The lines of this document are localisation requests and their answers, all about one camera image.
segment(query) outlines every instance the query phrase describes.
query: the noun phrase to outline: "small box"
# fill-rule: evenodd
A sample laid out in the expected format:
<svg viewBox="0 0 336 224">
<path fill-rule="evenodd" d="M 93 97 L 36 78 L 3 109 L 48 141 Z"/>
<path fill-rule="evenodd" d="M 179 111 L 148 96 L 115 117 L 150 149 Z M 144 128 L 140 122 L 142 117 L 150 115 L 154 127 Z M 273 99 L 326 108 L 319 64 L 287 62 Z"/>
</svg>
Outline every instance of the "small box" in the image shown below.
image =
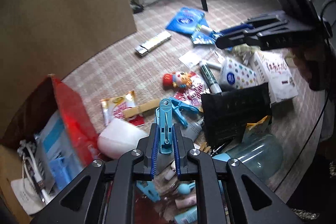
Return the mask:
<svg viewBox="0 0 336 224">
<path fill-rule="evenodd" d="M 271 104 L 298 95 L 292 74 L 281 54 L 255 52 L 249 62 L 252 69 L 257 72 L 258 83 L 268 82 Z"/>
<path fill-rule="evenodd" d="M 258 84 L 257 74 L 236 60 L 225 58 L 220 69 L 218 83 L 227 87 L 228 90 L 249 88 Z"/>
</svg>

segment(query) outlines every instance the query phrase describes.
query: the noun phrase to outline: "triangular cutout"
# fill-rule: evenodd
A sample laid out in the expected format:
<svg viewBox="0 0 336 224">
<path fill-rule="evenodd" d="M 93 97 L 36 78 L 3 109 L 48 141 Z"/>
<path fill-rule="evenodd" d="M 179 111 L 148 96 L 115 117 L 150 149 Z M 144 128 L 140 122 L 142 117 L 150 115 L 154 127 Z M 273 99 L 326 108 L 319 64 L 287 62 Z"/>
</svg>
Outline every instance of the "triangular cutout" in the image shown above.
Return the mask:
<svg viewBox="0 0 336 224">
<path fill-rule="evenodd" d="M 61 201 L 61 206 L 79 211 L 91 177 L 85 176 Z"/>
<path fill-rule="evenodd" d="M 268 196 L 266 196 L 266 194 L 247 175 L 242 175 L 241 179 L 244 183 L 253 210 L 258 211 L 272 204 L 272 201 Z"/>
</svg>

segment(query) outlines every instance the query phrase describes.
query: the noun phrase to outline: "table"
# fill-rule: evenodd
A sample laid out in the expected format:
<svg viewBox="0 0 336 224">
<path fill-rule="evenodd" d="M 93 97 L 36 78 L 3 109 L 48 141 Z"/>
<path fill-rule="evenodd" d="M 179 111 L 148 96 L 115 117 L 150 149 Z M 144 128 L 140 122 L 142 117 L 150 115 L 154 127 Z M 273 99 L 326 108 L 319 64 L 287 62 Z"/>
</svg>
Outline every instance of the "table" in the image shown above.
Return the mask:
<svg viewBox="0 0 336 224">
<path fill-rule="evenodd" d="M 276 0 L 207 0 L 206 19 L 214 30 L 221 30 L 246 20 L 247 17 L 280 9 Z M 171 96 L 173 90 L 163 90 L 161 78 L 165 73 L 188 70 L 178 58 L 192 49 L 186 36 L 172 33 L 172 39 L 147 56 L 140 58 L 134 48 L 164 30 L 166 24 L 183 6 L 202 9 L 199 0 L 162 0 L 134 16 L 137 32 L 113 44 L 78 67 L 64 82 L 81 95 L 90 119 L 97 131 L 104 129 L 100 100 L 135 90 L 138 103 Z M 283 146 L 284 159 L 280 170 L 267 181 L 274 190 L 290 169 L 307 140 L 324 104 L 324 92 L 313 92 L 292 68 L 299 95 L 285 103 L 273 106 L 273 123 L 270 127 Z M 149 132 L 154 112 L 145 113 Z M 309 167 L 317 147 L 321 123 L 316 128 L 300 160 L 276 191 L 287 201 Z"/>
</svg>

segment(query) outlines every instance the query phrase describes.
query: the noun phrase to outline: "toy figurine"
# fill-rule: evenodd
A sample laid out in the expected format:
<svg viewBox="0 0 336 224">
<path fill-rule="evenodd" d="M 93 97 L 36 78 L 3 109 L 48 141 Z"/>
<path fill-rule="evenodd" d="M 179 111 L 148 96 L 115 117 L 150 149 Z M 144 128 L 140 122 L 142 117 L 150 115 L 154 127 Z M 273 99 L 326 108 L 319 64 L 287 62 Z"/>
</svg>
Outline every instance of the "toy figurine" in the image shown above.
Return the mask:
<svg viewBox="0 0 336 224">
<path fill-rule="evenodd" d="M 179 87 L 187 89 L 192 84 L 192 81 L 190 79 L 191 76 L 191 74 L 182 71 L 166 73 L 162 78 L 162 83 L 164 86 L 173 85 L 174 88 Z"/>
</svg>

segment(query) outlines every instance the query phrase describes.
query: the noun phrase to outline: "black package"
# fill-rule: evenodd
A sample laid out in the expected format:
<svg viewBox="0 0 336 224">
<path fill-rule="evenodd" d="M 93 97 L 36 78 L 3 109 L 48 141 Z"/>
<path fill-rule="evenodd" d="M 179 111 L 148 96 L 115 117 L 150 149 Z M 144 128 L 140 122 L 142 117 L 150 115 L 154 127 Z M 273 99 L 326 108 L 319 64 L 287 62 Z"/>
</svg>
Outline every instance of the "black package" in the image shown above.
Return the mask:
<svg viewBox="0 0 336 224">
<path fill-rule="evenodd" d="M 204 132 L 211 147 L 238 138 L 242 140 L 247 123 L 272 115 L 268 83 L 247 89 L 203 94 Z"/>
</svg>

